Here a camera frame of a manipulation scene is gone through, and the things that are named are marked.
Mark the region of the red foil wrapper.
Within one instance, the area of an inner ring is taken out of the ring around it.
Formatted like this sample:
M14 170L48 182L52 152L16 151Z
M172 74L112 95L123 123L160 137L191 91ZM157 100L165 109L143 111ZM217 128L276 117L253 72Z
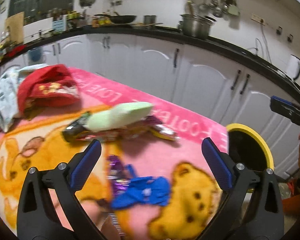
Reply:
M111 129L107 131L92 132L87 129L75 136L78 141L91 141L97 139L102 142L135 139L138 136L151 133L153 136L169 141L178 141L178 133L166 126L159 118L154 115L148 115L145 118L132 124Z

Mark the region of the light blue cloth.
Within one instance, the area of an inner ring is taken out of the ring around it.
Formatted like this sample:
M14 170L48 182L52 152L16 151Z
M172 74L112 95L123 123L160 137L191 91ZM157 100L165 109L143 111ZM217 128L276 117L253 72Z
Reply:
M14 120L21 117L18 108L17 94L20 84L34 71L47 67L45 63L11 67L0 77L0 129L7 132Z

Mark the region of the wooden cutting board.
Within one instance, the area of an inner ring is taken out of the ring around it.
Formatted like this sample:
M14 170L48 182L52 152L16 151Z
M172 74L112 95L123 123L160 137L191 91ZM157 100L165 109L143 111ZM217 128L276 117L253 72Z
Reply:
M19 12L5 20L5 30L10 35L10 41L21 44L24 41L24 12Z

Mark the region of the yellow rimmed trash bin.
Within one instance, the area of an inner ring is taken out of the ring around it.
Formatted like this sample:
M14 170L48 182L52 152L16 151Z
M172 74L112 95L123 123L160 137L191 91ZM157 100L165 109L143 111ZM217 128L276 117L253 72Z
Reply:
M265 140L252 128L243 124L229 124L229 155L235 163L242 163L253 171L275 170L274 159Z

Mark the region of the pink cartoon blanket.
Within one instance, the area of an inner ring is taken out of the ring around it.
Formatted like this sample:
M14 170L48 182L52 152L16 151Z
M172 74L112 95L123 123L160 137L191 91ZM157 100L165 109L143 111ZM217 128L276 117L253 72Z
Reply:
M219 123L85 70L0 78L0 228L6 239L195 239L217 212L203 154Z

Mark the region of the blue utensil holder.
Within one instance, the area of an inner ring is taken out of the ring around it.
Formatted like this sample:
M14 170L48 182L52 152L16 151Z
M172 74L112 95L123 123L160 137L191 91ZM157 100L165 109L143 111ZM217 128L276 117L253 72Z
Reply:
M66 18L62 18L61 20L56 20L52 22L52 29L55 32L64 32L66 31Z

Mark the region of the green mesh sponge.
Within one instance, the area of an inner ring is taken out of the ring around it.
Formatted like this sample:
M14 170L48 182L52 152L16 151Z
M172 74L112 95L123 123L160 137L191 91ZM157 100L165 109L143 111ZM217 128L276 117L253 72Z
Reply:
M153 107L149 102L121 103L109 110L92 114L84 127L92 132L117 129L140 121L149 115Z

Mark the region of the blue crumpled wrapper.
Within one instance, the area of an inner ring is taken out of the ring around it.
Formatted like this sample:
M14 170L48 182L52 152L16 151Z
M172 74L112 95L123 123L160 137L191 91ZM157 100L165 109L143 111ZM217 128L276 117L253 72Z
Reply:
M171 186L165 177L138 177L130 164L123 169L129 177L126 184L115 180L111 208L123 210L136 204L167 206L170 201Z

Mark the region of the black wok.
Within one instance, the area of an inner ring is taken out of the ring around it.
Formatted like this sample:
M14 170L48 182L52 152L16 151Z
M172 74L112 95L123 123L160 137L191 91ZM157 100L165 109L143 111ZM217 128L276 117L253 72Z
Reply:
M137 18L136 15L108 15L108 14L95 14L94 16L104 16L109 18L113 24L130 24L134 22Z

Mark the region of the white kitchen cabinets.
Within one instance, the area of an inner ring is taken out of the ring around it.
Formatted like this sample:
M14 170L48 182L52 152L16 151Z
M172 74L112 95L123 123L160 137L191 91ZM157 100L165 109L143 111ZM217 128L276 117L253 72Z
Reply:
M270 98L300 104L300 86L247 50L164 31L90 29L28 43L0 64L0 74L24 66L26 52L36 47L48 63L89 71L221 125L247 125L267 142L279 177L298 172L299 128L271 112Z

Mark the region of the small steel cup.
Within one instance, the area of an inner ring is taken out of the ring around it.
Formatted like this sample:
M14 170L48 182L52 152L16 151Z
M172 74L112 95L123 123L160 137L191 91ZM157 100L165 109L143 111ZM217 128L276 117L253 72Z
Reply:
M155 24L156 20L157 20L157 16L156 15L144 15L143 16L143 23L144 23L144 25Z

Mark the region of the black green snack wrapper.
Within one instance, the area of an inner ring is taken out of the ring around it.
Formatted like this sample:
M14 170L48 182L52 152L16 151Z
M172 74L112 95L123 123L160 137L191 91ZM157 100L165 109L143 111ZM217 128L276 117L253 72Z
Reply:
M64 140L66 142L74 142L80 136L89 132L89 130L85 128L85 124L91 115L92 113L90 111L87 111L83 113L78 119L66 126L66 128L62 130L62 136Z

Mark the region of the striped candy bar wrapper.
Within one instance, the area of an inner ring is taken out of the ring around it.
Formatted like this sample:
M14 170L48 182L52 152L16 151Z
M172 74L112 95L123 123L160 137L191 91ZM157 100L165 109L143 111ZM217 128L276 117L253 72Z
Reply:
M107 215L101 226L101 233L107 240L125 239L125 235L112 215Z

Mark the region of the steel stock pot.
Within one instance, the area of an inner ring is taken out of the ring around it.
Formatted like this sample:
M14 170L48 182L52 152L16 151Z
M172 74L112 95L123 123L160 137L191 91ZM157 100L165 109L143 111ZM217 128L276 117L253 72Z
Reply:
M210 28L216 23L210 16L182 14L182 20L178 23L178 29L186 36L206 40L210 34Z

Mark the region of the purple candy wrapper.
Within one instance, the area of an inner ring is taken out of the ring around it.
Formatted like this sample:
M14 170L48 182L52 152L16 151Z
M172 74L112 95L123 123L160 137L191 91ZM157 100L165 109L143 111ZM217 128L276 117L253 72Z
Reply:
M126 191L130 183L130 178L125 171L121 159L117 155L110 155L108 157L108 162L108 180L110 182L112 194L116 197Z

